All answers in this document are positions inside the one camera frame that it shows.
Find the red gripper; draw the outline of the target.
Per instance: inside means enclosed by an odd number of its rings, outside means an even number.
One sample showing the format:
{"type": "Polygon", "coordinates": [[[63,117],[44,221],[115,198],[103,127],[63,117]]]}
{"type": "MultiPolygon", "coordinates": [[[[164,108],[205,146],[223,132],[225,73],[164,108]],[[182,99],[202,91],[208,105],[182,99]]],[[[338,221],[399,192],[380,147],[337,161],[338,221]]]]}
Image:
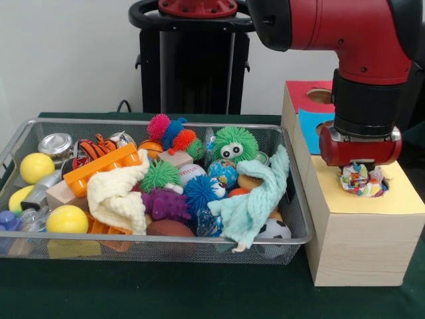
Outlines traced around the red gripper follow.
{"type": "Polygon", "coordinates": [[[319,149],[328,166],[388,165],[401,153],[402,136],[397,127],[387,138],[364,139],[343,135],[333,126],[324,126],[319,135],[319,149]]]}

